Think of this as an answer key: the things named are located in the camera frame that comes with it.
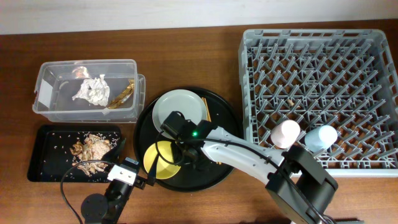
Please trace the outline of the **brown gold snack wrapper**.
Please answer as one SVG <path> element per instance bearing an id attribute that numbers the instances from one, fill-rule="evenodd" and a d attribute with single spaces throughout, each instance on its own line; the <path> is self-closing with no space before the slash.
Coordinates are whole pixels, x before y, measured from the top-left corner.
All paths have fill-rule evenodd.
<path id="1" fill-rule="evenodd" d="M 130 96 L 134 93 L 135 81 L 133 79 L 129 80 L 129 84 L 125 90 L 122 91 L 113 101 L 108 105 L 109 109 L 116 109 L 123 105 Z"/>

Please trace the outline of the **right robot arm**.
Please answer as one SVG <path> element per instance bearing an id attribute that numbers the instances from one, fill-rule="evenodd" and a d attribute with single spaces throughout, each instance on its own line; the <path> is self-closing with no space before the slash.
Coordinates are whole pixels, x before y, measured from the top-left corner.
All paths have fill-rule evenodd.
<path id="1" fill-rule="evenodd" d="M 260 180 L 281 212 L 294 223 L 334 223 L 325 214 L 338 189 L 336 180 L 300 146 L 269 149 L 238 138 L 208 121 L 184 121 L 176 140 L 209 160 Z"/>

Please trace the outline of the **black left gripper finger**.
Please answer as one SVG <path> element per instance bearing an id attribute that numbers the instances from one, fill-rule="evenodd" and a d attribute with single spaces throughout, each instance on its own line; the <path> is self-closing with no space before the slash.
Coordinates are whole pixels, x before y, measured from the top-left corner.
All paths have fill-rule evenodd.
<path id="1" fill-rule="evenodd" d="M 102 158 L 102 161 L 116 162 L 119 155 L 125 147 L 126 139 L 123 139 L 114 149 L 108 151 Z"/>
<path id="2" fill-rule="evenodd" d="M 159 160 L 159 154 L 154 156 L 154 160 L 150 165 L 149 171 L 147 172 L 147 185 L 154 186 L 157 179 L 157 163 Z"/>

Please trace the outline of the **grey plate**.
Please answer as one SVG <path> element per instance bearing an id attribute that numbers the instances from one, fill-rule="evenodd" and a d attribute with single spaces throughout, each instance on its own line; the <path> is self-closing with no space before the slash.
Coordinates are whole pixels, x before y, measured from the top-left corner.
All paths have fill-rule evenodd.
<path id="1" fill-rule="evenodd" d="M 172 90 L 163 94 L 152 110 L 152 121 L 158 132 L 161 132 L 161 124 L 173 111 L 181 112 L 185 119 L 190 119 L 195 124 L 207 118 L 205 103 L 196 93 Z"/>

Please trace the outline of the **food scraps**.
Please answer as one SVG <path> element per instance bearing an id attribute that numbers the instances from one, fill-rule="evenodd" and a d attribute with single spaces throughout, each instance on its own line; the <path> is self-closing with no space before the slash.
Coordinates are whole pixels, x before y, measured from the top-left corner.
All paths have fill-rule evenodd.
<path id="1" fill-rule="evenodd" d="M 100 160 L 120 140 L 121 133 L 116 131 L 51 131 L 45 138 L 39 180 L 59 182 L 65 176 L 65 182 L 106 182 L 106 164 L 89 162 L 69 169 L 83 161 Z"/>

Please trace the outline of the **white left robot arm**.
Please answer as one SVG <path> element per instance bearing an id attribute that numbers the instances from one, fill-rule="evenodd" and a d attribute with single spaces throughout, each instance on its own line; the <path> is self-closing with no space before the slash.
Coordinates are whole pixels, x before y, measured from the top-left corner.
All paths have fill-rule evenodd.
<path id="1" fill-rule="evenodd" d="M 156 166 L 150 168 L 146 178 L 139 176 L 140 163 L 125 158 L 120 164 L 110 167 L 107 179 L 110 181 L 104 194 L 91 194 L 81 204 L 85 223 L 117 223 L 132 190 L 144 189 L 156 183 Z"/>

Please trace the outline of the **white tissue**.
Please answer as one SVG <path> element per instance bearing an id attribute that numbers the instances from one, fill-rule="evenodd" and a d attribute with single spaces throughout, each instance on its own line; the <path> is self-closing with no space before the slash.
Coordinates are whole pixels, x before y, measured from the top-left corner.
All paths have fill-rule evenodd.
<path id="1" fill-rule="evenodd" d="M 110 87 L 106 83 L 104 77 L 105 74 L 101 74 L 99 78 L 88 78 L 83 80 L 79 91 L 72 97 L 72 100 L 80 98 L 92 105 L 106 107 L 108 105 Z"/>

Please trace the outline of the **yellow bowl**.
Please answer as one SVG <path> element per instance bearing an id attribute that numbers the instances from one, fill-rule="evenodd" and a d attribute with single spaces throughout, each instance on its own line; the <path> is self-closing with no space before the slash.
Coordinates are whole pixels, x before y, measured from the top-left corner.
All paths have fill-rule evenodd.
<path id="1" fill-rule="evenodd" d="M 159 141 L 157 142 L 158 150 L 161 155 L 170 162 L 174 162 L 174 156 L 172 154 L 172 143 L 170 141 Z M 150 165 L 154 160 L 154 156 L 157 154 L 155 149 L 155 143 L 147 148 L 144 154 L 144 168 L 146 172 L 149 171 Z M 165 162 L 161 157 L 159 157 L 157 163 L 157 179 L 169 179 L 177 174 L 181 169 L 180 166 L 172 165 Z"/>

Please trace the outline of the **blue plastic cup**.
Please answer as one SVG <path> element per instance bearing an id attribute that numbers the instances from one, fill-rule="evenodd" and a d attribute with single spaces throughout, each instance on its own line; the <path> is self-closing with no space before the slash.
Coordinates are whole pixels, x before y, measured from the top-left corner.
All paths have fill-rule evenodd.
<path id="1" fill-rule="evenodd" d="M 305 145 L 311 152 L 328 149 L 337 140 L 338 133 L 329 125 L 320 126 L 305 135 Z"/>

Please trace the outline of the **pink plastic cup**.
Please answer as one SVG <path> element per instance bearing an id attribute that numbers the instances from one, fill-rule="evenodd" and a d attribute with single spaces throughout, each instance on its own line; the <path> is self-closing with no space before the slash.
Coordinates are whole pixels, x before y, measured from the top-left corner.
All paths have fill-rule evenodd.
<path id="1" fill-rule="evenodd" d="M 286 149 L 294 144 L 300 132 L 299 124 L 294 120 L 288 119 L 278 124 L 271 131 L 271 141 L 275 146 Z"/>

